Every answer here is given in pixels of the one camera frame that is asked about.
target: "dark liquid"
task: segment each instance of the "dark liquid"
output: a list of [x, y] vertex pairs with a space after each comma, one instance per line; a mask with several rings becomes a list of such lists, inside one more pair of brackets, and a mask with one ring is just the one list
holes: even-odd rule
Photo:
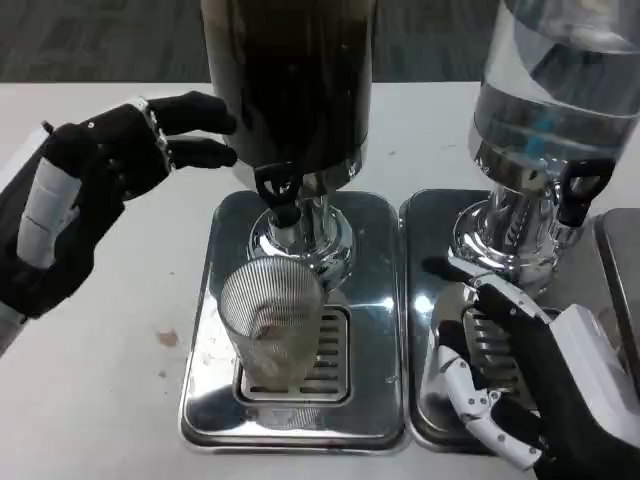
[[360, 154], [375, 0], [202, 0], [212, 81], [238, 119], [227, 143], [304, 173]]

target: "white table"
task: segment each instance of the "white table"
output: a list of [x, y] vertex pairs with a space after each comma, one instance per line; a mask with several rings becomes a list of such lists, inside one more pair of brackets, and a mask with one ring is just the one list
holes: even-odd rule
[[[47, 119], [80, 121], [135, 94], [210, 86], [0, 86], [0, 166]], [[398, 208], [424, 188], [487, 188], [467, 153], [478, 85], [379, 84], [369, 154], [350, 189]], [[640, 206], [640, 137], [594, 211]], [[32, 323], [0, 360], [3, 479], [519, 479], [496, 459], [434, 454], [412, 444], [390, 457], [204, 456], [177, 433], [211, 216], [243, 188], [229, 171], [182, 171], [135, 200], [100, 244], [77, 294]], [[178, 344], [157, 332], [174, 329]]]

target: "floor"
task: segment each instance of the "floor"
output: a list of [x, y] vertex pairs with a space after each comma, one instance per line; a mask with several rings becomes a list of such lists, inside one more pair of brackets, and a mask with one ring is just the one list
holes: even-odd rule
[[[374, 80], [473, 81], [498, 0], [379, 0]], [[0, 0], [0, 81], [207, 81], [198, 0]]]

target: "water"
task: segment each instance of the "water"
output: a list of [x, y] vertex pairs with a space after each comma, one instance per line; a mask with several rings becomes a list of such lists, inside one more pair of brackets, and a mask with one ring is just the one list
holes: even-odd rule
[[474, 117], [493, 150], [550, 173], [620, 157], [640, 111], [640, 8], [605, 3], [503, 2]]

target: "white robotic hand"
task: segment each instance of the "white robotic hand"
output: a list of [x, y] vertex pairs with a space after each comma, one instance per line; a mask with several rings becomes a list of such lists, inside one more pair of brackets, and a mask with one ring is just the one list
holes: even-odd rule
[[476, 438], [540, 479], [638, 478], [640, 401], [590, 311], [573, 305], [551, 318], [516, 286], [459, 258], [428, 259], [424, 267], [475, 290], [473, 308], [509, 334], [538, 407], [539, 417], [492, 391], [469, 361], [462, 324], [441, 322], [441, 372]]
[[72, 295], [124, 202], [173, 168], [219, 168], [235, 152], [194, 130], [231, 134], [224, 102], [199, 92], [135, 99], [80, 124], [47, 123], [0, 170], [0, 355]]

